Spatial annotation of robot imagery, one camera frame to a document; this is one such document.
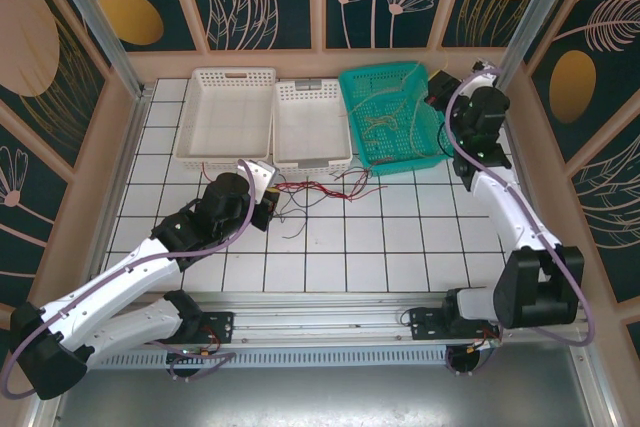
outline gold circle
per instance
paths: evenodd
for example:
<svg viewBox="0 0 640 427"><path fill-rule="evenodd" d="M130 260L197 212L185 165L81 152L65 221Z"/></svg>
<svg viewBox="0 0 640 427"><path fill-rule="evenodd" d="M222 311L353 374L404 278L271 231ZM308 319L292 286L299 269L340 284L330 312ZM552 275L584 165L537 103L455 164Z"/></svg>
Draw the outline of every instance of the gold circle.
<svg viewBox="0 0 640 427"><path fill-rule="evenodd" d="M135 45L157 42L164 33L162 18L148 0L98 0L119 39Z"/></svg>
<svg viewBox="0 0 640 427"><path fill-rule="evenodd" d="M551 112L563 124L580 118L596 88L596 66L579 50L566 52L553 68L549 86Z"/></svg>
<svg viewBox="0 0 640 427"><path fill-rule="evenodd" d="M0 84L35 97L58 72L56 18L45 0L0 0Z"/></svg>

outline leaf illustration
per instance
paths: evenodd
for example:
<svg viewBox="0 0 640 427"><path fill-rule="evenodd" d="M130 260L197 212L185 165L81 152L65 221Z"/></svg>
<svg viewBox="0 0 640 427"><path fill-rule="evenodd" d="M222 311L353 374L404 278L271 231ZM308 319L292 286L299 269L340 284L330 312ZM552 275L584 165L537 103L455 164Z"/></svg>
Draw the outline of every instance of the leaf illustration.
<svg viewBox="0 0 640 427"><path fill-rule="evenodd" d="M622 52L640 33L640 0L604 0L587 25L557 35L553 41L584 32L591 50Z"/></svg>
<svg viewBox="0 0 640 427"><path fill-rule="evenodd" d="M206 34L214 49L224 50L229 46L229 20L223 0L209 0Z"/></svg>
<svg viewBox="0 0 640 427"><path fill-rule="evenodd" d="M278 1L250 0L250 4L252 9L247 21L248 35L238 48L254 50L269 42L266 48L270 49L278 33Z"/></svg>
<svg viewBox="0 0 640 427"><path fill-rule="evenodd" d="M632 169L638 161L640 161L640 138L634 140L617 155L584 166L579 172L579 180L575 182L578 195L595 193L597 189L611 185L616 176L623 174L625 170Z"/></svg>

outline black grout line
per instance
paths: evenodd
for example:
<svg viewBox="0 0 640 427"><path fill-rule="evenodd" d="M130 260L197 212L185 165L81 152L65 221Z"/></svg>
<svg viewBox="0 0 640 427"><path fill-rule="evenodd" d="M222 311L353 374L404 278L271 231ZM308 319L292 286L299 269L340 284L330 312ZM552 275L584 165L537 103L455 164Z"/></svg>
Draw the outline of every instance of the black grout line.
<svg viewBox="0 0 640 427"><path fill-rule="evenodd" d="M305 189L304 202L304 292L307 291L307 255L309 255L309 189Z"/></svg>
<svg viewBox="0 0 640 427"><path fill-rule="evenodd" d="M484 254L488 254L488 255L500 255L502 254L502 252L498 252L498 251L485 251L485 252L479 252L479 251L465 251L467 254L469 255L484 255ZM427 255L443 255L443 254L451 254L451 255L460 255L462 253L460 250L456 250L456 251L427 251L426 254ZM124 250L110 250L108 251L109 254L130 254L131 251L124 251ZM340 254L344 254L344 251L341 252L309 252L309 255L340 255ZM382 255L385 252L383 251L366 251L366 252L348 252L349 255L353 254L353 255ZM387 254L390 255L419 255L422 254L422 251L416 250L413 252L386 252ZM246 251L246 252L231 252L232 255L264 255L264 251L260 251L260 252L253 252L253 251ZM279 251L273 251L273 252L269 252L269 254L278 254L278 255L304 255L303 252L279 252ZM224 253L222 252L216 252L215 254L212 255L224 255Z"/></svg>
<svg viewBox="0 0 640 427"><path fill-rule="evenodd" d="M195 185L195 184L166 184L166 185ZM153 217L148 215L123 215L122 217ZM306 218L303 215L285 215L283 218L285 219L304 219ZM341 219L340 215L310 215L310 219ZM380 215L348 215L347 219L380 219ZM425 215L423 217L418 217L417 215L385 215L385 219L489 219L488 216L470 216L470 215L460 215L456 217L455 215Z"/></svg>
<svg viewBox="0 0 640 427"><path fill-rule="evenodd" d="M138 153L138 152L136 152L136 155L139 155L139 156L145 156L145 155L164 155L165 157L166 157L166 156L171 157L171 152L144 152L144 153Z"/></svg>
<svg viewBox="0 0 640 427"><path fill-rule="evenodd" d="M380 221L382 222L382 249L384 250L384 274L387 279L387 292L389 292L389 268L387 265L387 240L384 235L384 207L382 203L382 189L378 189L378 195L380 196Z"/></svg>
<svg viewBox="0 0 640 427"><path fill-rule="evenodd" d="M186 95L187 89L185 87L185 91L182 93L182 104L180 106L180 115L178 116L178 123L180 122L180 118L182 117L182 112L184 110L184 97ZM175 130L175 132L173 133L173 142L171 143L171 151L173 151L173 147L175 146L176 143L176 139L178 137L178 129ZM167 170L164 173L164 181L167 181L167 177L169 176L169 166L171 165L171 159L169 159L169 162L167 163ZM158 218L160 216L160 206L162 205L162 196L164 194L164 189L165 189L165 185L162 185L162 189L160 190L160 200L158 201L158 210L156 210L156 219L155 219L155 224L158 223Z"/></svg>
<svg viewBox="0 0 640 427"><path fill-rule="evenodd" d="M267 287L267 257L269 255L269 225L267 224L266 237L264 239L264 269L262 273L262 291Z"/></svg>
<svg viewBox="0 0 640 427"><path fill-rule="evenodd" d="M413 171L413 179L416 178L416 172ZM418 205L418 217L422 217L420 213L420 196L418 195L418 184L416 186L416 204ZM422 238L422 255L424 257L424 270L427 274L427 291L431 292L431 284L429 283L429 266L427 265L427 247L424 244L424 229L422 227L422 220L420 221L420 237Z"/></svg>
<svg viewBox="0 0 640 427"><path fill-rule="evenodd" d="M227 259L229 258L229 249L224 249L224 267L222 268L222 282L220 283L220 292L224 292L224 281L227 278Z"/></svg>
<svg viewBox="0 0 640 427"><path fill-rule="evenodd" d="M165 182L164 184L157 184L155 182L154 183L130 182L129 185L146 185L147 187L151 185L197 185L198 187L200 187L198 182Z"/></svg>
<svg viewBox="0 0 640 427"><path fill-rule="evenodd" d="M344 177L342 177L342 191L345 191ZM344 220L344 291L349 292L349 276L347 269L347 201L342 199L342 218Z"/></svg>
<svg viewBox="0 0 640 427"><path fill-rule="evenodd" d="M447 162L447 171L449 172L449 180L452 180L451 170L449 169L449 163ZM462 228L460 227L460 217L458 217L458 205L456 204L456 194L453 190L453 181L451 182L451 195L453 196L453 208L456 212L456 223L458 224L458 235L460 236L460 249L462 250L462 258L464 260L464 269L467 272L467 283L471 287L471 278L469 277L469 266L467 264L467 256L464 251L464 243L462 240Z"/></svg>

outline metal frame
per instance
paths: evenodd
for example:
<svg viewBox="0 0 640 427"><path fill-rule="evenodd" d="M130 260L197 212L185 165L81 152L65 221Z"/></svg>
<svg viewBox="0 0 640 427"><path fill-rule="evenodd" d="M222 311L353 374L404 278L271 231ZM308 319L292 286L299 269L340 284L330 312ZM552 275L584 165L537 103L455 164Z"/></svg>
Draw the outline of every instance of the metal frame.
<svg viewBox="0 0 640 427"><path fill-rule="evenodd" d="M102 47L107 58L113 64L122 81L135 98L140 97L141 82L138 75L129 61L129 57L122 46L122 43L116 37L111 24L102 12L97 0L72 0L78 8L82 17L87 22L91 32L95 35L96 40Z"/></svg>
<svg viewBox="0 0 640 427"><path fill-rule="evenodd" d="M91 255L87 262L87 278L93 278L99 273L100 264L107 250L109 238L118 215L120 202L127 186L127 177L135 159L136 145L142 135L144 122L151 108L153 85L145 85L142 95L133 101L133 108L127 121L127 130L124 142L115 161L116 168L110 182L107 196L98 217L101 226L93 238L89 252Z"/></svg>
<svg viewBox="0 0 640 427"><path fill-rule="evenodd" d="M571 358L593 425L624 425L596 348L571 347Z"/></svg>

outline gray floor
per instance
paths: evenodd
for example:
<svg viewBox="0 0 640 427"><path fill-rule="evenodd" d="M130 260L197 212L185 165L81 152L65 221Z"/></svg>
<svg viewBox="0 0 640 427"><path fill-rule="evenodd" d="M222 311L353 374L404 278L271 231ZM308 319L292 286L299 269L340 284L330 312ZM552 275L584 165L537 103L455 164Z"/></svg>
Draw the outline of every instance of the gray floor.
<svg viewBox="0 0 640 427"><path fill-rule="evenodd" d="M233 369L193 384L161 371L94 371L61 427L592 425L569 352L506 345L474 377L443 366Z"/></svg>

